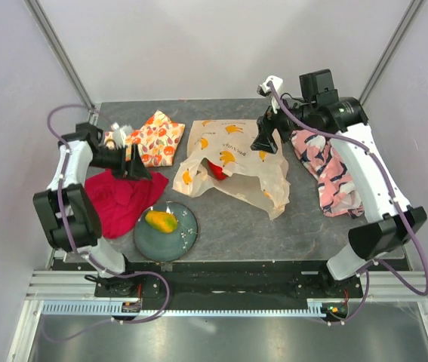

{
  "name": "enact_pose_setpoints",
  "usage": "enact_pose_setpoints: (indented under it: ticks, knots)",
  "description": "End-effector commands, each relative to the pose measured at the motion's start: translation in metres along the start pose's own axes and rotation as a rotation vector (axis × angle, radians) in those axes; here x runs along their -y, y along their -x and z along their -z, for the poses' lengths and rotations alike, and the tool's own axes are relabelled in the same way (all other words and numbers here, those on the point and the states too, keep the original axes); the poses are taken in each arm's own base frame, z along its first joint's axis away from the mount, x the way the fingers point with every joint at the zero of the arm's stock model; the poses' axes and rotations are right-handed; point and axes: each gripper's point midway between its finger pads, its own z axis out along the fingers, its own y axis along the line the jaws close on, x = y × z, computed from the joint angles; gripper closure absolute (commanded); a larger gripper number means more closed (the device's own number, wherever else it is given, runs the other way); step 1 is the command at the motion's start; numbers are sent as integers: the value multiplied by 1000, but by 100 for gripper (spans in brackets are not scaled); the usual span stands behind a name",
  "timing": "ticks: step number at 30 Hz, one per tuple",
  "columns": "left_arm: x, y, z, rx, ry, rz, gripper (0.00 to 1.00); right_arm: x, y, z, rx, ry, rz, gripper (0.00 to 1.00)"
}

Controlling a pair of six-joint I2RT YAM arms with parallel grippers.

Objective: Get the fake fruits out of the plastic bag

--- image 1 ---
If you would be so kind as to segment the banana print plastic bag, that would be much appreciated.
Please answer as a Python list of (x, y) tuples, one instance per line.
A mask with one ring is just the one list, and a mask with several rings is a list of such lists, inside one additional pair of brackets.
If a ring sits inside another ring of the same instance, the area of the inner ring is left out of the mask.
[[(217, 189), (267, 212), (270, 219), (279, 217), (289, 203), (288, 161), (282, 150), (275, 154), (252, 151), (256, 136), (257, 123), (251, 119), (194, 121), (173, 190), (195, 198)], [(207, 160), (229, 177), (216, 180)]]

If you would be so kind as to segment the red fake bell pepper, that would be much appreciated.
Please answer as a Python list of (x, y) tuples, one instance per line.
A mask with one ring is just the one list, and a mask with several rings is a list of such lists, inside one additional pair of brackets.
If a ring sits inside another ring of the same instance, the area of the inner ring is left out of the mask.
[(211, 171), (211, 173), (212, 173), (213, 177), (214, 177), (216, 180), (222, 181), (222, 180), (225, 180), (226, 178), (228, 178), (228, 177), (229, 177), (228, 175), (226, 175), (226, 174), (223, 172), (223, 168), (222, 168), (222, 167), (217, 166), (217, 165), (216, 165), (216, 164), (214, 164), (213, 162), (211, 162), (211, 161), (207, 160), (207, 165), (208, 165), (209, 170)]

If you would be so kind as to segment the orange green fake mango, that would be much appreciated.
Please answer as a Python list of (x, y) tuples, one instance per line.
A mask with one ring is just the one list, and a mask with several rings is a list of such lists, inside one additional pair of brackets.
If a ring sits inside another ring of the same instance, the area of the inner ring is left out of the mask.
[(176, 216), (164, 211), (150, 210), (146, 213), (145, 220), (152, 228), (164, 234), (170, 234), (178, 227)]

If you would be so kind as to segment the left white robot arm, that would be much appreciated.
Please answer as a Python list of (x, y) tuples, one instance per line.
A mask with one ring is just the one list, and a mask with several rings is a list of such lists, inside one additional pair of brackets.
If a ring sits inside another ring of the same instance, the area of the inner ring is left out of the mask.
[(152, 179), (133, 147), (100, 145), (103, 131), (89, 123), (75, 126), (75, 132), (58, 137), (60, 160), (46, 190), (33, 195), (33, 205), (50, 246), (74, 253), (92, 265), (102, 278), (112, 278), (111, 286), (120, 296), (137, 290), (137, 277), (127, 271), (127, 258), (104, 238), (100, 217), (85, 190), (88, 168), (110, 170), (116, 179)]

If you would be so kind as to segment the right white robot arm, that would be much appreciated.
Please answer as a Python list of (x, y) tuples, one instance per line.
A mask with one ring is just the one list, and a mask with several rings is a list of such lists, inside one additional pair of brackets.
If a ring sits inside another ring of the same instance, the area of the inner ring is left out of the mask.
[(284, 142), (300, 129), (324, 137), (353, 178), (365, 209), (366, 224), (349, 231), (348, 245), (326, 262), (327, 272), (318, 277), (319, 291), (332, 297), (370, 261), (411, 241), (427, 215), (398, 189), (377, 150), (365, 110), (356, 98), (339, 96), (330, 70), (301, 75), (302, 97), (293, 106), (283, 100), (282, 86), (283, 80), (274, 75), (258, 86), (270, 105), (257, 120), (251, 149), (277, 153), (275, 132)]

